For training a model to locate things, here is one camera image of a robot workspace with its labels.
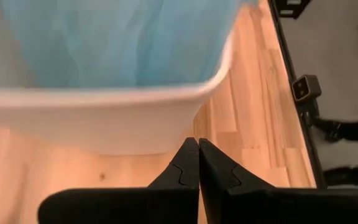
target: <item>black boot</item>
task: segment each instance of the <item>black boot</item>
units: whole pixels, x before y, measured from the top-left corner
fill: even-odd
[[[338,142],[343,138],[339,134],[341,122],[320,118],[313,118],[311,122],[314,127],[318,128],[325,134],[324,140],[327,142]]]
[[[323,175],[328,186],[355,184],[352,169],[350,167],[329,169],[324,171]]]

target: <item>black shoe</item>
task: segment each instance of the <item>black shoe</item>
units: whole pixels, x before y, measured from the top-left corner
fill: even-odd
[[[355,184],[350,167],[329,169],[324,171],[323,175],[328,186]]]
[[[343,137],[338,132],[339,128],[341,127],[341,122],[339,121],[313,118],[312,124],[314,127],[318,128],[325,134],[324,140],[327,142],[334,143],[343,139]]]

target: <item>wooden floor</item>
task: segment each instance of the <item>wooden floor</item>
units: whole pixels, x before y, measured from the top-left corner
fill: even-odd
[[[230,74],[200,109],[189,134],[209,138],[273,185],[314,187],[266,0],[258,8],[244,6],[234,26],[234,41]],[[175,153],[99,156],[0,128],[0,223],[35,223],[39,203],[59,190],[146,186]],[[206,222],[202,206],[199,221]]]

